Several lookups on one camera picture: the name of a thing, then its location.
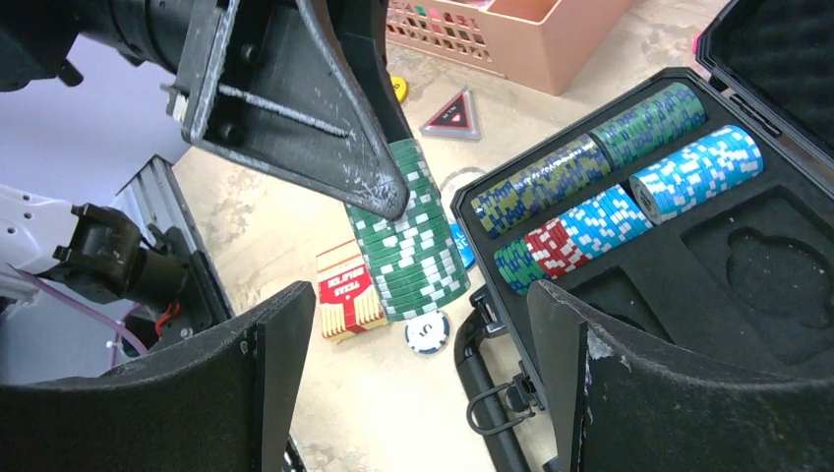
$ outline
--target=row of poker chips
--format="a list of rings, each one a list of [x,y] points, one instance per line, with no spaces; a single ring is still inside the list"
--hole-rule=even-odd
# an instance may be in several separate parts
[[[345,206],[390,322],[435,312],[469,289],[441,193],[415,140],[390,145],[409,190],[405,213],[389,221]]]
[[[635,173],[629,183],[646,216],[660,224],[763,170],[753,138],[728,125]]]
[[[472,207],[490,237],[498,238],[706,120],[697,95],[674,83],[495,184]]]
[[[534,281],[564,276],[651,227],[618,185],[502,247],[496,265],[510,288],[523,295]]]
[[[496,264],[510,288],[524,294],[533,281],[564,276],[763,170],[750,134],[722,127],[632,175],[634,199],[619,185],[608,189],[498,250]]]

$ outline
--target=plastic basket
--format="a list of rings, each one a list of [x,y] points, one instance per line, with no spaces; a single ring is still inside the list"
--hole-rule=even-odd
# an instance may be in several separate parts
[[[387,40],[558,95],[631,0],[389,2]]]

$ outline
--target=red wire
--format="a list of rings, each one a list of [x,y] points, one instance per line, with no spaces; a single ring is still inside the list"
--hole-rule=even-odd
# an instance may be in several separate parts
[[[159,337],[162,337],[162,326],[165,325],[166,323],[168,323],[168,321],[170,321],[172,318],[176,317],[179,314],[180,314],[180,304],[179,303],[177,303],[177,304],[173,304],[173,303],[168,304],[168,309],[165,310],[165,313],[163,313],[161,317],[159,317],[159,320],[156,320],[156,324],[154,325],[154,327],[156,327],[156,335],[159,336]]]

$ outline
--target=case lid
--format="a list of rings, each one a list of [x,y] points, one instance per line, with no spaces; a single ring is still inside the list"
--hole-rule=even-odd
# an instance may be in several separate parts
[[[808,151],[834,155],[834,2],[733,0],[697,59]]]

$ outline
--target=table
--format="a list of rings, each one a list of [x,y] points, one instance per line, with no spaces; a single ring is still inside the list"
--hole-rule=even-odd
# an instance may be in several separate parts
[[[446,199],[478,173],[515,157],[667,66],[690,66],[692,40],[725,0],[636,0],[562,96],[390,47],[389,71],[408,81],[403,109],[417,128],[463,86],[475,93],[482,141],[421,138]],[[316,254],[352,238],[340,203],[203,151],[174,168],[238,313],[294,280],[316,280]],[[472,290],[483,284],[470,271]],[[468,297],[445,308],[455,328]],[[489,471],[482,439],[464,417],[451,349],[418,357],[391,324],[333,344],[310,341],[292,435],[311,471]],[[518,372],[509,336],[484,344],[496,384]],[[556,454],[547,414],[516,429],[534,466]]]

